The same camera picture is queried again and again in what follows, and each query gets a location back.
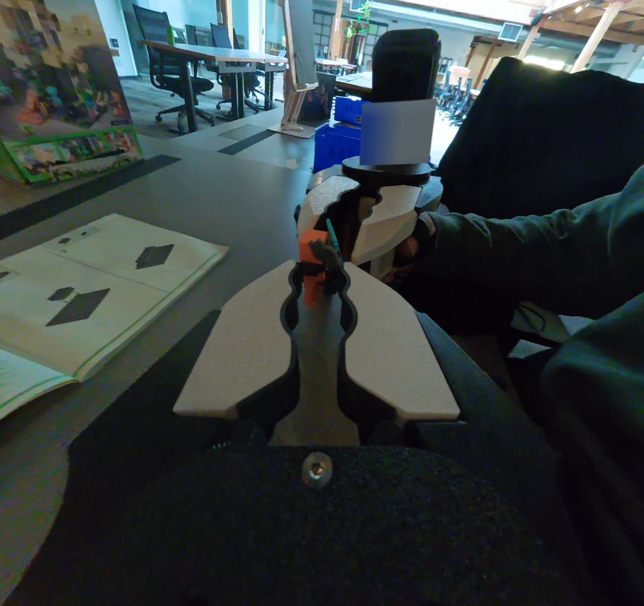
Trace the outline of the person's green sweatshirt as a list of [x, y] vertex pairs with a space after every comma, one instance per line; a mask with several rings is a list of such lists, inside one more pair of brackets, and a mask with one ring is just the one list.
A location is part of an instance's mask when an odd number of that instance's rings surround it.
[[594, 580], [611, 605], [642, 605], [643, 294], [569, 338], [543, 387]]

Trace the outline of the person's right forearm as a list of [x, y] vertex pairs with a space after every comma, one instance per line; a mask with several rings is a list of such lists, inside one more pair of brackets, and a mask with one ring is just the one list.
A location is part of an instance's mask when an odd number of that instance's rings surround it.
[[643, 168], [620, 192], [544, 216], [431, 214], [422, 267], [507, 291], [521, 302], [597, 319], [643, 293]]

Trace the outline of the open instruction booklet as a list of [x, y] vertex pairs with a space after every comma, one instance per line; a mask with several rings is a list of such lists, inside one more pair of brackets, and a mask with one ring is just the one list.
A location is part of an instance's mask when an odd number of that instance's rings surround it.
[[1, 419], [91, 378], [228, 251], [112, 214], [1, 260]]

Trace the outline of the green plant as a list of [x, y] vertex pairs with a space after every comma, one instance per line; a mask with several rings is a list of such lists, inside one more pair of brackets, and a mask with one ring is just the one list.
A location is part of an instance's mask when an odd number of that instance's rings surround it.
[[355, 17], [348, 20], [343, 34], [345, 39], [350, 40], [354, 37], [365, 36], [368, 34], [370, 27], [370, 0], [364, 1], [356, 10]]

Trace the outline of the person's right hand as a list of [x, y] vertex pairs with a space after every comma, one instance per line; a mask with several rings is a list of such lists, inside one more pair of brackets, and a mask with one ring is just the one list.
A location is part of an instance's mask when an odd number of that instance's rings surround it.
[[412, 234], [394, 249], [392, 266], [381, 281], [392, 284], [398, 277], [417, 272], [434, 251], [436, 233], [430, 212], [424, 211], [417, 217]]

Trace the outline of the black office chair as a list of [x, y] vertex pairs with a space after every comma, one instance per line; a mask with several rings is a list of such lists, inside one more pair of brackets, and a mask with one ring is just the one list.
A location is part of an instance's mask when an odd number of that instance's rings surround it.
[[[239, 48], [236, 34], [233, 35], [234, 44], [231, 44], [229, 31], [225, 25], [211, 23], [211, 35], [214, 47], [226, 49]], [[257, 72], [222, 74], [222, 64], [217, 62], [216, 66], [217, 80], [221, 85], [223, 94], [223, 101], [218, 102], [216, 108], [219, 110], [221, 103], [231, 102], [233, 96], [236, 96], [240, 101], [243, 95], [244, 106], [251, 109], [254, 113], [259, 113], [261, 111], [261, 107], [257, 100], [256, 90], [258, 89], [260, 82]]]
[[158, 12], [147, 7], [133, 4], [133, 11], [142, 34], [141, 47], [144, 47], [148, 55], [149, 78], [154, 87], [169, 92], [172, 96], [178, 96], [183, 100], [183, 105], [171, 109], [159, 111], [155, 117], [161, 122], [165, 114], [177, 113], [176, 132], [184, 133], [182, 119], [187, 119], [187, 104], [189, 96], [192, 97], [192, 104], [195, 117], [214, 126], [214, 116], [201, 110], [198, 107], [198, 96], [209, 92], [214, 88], [214, 83], [209, 79], [197, 77], [193, 73], [192, 66], [197, 61], [190, 61], [185, 56], [175, 55], [165, 50], [159, 50], [151, 45], [152, 42], [167, 43], [167, 26], [170, 24], [166, 12]]

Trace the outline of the wooden table with black legs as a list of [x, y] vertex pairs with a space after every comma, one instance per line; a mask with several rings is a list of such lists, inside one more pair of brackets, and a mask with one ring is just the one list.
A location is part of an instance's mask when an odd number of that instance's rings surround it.
[[187, 44], [165, 44], [152, 40], [141, 39], [139, 46], [146, 47], [148, 51], [154, 51], [158, 55], [158, 70], [150, 71], [151, 78], [162, 76], [164, 61], [178, 68], [178, 81], [180, 95], [183, 98], [187, 126], [190, 133], [196, 132], [197, 110], [195, 93], [193, 90], [193, 77], [189, 64], [197, 64], [199, 61], [212, 62], [216, 64], [219, 73], [232, 74], [235, 79], [235, 88], [232, 91], [232, 119], [244, 117], [245, 92], [244, 78], [247, 74], [263, 71], [265, 80], [264, 110], [270, 111], [274, 108], [272, 94], [274, 88], [274, 73], [284, 72], [288, 69], [288, 62], [285, 57], [253, 52], [246, 49], [233, 49], [221, 47], [192, 46]]

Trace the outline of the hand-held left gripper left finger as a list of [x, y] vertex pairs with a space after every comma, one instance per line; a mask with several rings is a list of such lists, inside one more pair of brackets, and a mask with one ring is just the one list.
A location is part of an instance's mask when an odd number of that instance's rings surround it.
[[173, 412], [255, 422], [270, 440], [300, 399], [294, 328], [302, 292], [300, 266], [287, 260], [222, 308]]

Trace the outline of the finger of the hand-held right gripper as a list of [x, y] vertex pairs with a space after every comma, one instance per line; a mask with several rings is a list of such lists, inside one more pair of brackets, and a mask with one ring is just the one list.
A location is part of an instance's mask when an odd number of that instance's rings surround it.
[[384, 186], [380, 199], [359, 226], [351, 263], [366, 267], [374, 278], [381, 280], [390, 271], [395, 248], [415, 229], [416, 203], [422, 186]]
[[308, 230], [327, 231], [330, 221], [341, 250], [353, 250], [360, 227], [361, 185], [345, 176], [331, 176], [305, 196], [296, 224], [298, 241]]

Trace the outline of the orange toy brick figure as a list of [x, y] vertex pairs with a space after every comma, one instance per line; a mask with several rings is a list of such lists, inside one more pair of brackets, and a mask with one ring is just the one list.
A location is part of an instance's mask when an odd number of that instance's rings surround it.
[[327, 238], [327, 230], [305, 230], [298, 240], [302, 301], [309, 309], [315, 309], [324, 295], [340, 293], [348, 284], [344, 266], [340, 268], [337, 264]]

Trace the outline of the whiteboard on wooden stand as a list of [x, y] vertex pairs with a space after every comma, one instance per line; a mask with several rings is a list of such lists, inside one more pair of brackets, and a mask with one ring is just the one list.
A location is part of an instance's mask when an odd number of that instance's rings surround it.
[[318, 87], [312, 0], [284, 0], [283, 22], [288, 63], [283, 79], [283, 116], [269, 130], [309, 139], [315, 135], [315, 128], [299, 123], [299, 117], [305, 97]]

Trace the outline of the teal toy pickaxe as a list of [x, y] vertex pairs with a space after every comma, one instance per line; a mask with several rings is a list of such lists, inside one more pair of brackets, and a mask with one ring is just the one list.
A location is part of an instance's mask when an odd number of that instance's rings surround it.
[[337, 235], [335, 233], [334, 227], [332, 225], [332, 221], [331, 221], [331, 219], [329, 217], [327, 217], [326, 220], [325, 220], [325, 223], [326, 223], [326, 229], [327, 229], [327, 232], [328, 232], [327, 244], [331, 248], [333, 248], [333, 250], [334, 250], [334, 252], [336, 254], [337, 264], [339, 265], [340, 268], [343, 268], [344, 260], [342, 258], [342, 251], [341, 251], [341, 247], [340, 247], [339, 241], [337, 239]]

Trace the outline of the black high-back chair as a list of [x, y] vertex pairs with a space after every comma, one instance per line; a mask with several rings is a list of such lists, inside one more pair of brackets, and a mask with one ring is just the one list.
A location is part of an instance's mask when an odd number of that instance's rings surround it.
[[544, 216], [619, 192], [643, 165], [643, 84], [500, 60], [437, 167], [449, 212]]

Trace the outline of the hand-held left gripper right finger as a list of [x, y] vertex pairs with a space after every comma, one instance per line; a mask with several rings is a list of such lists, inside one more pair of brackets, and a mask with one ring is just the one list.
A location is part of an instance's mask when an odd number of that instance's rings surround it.
[[383, 421], [404, 430], [458, 420], [461, 410], [414, 308], [354, 264], [344, 264], [343, 275], [337, 402], [359, 442]]

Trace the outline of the blue storage bin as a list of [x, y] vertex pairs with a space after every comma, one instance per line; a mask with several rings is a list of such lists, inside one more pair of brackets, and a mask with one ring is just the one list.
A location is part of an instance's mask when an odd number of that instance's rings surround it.
[[328, 123], [316, 129], [313, 173], [360, 155], [361, 129]]
[[335, 96], [333, 118], [338, 124], [361, 127], [363, 101], [353, 96]]

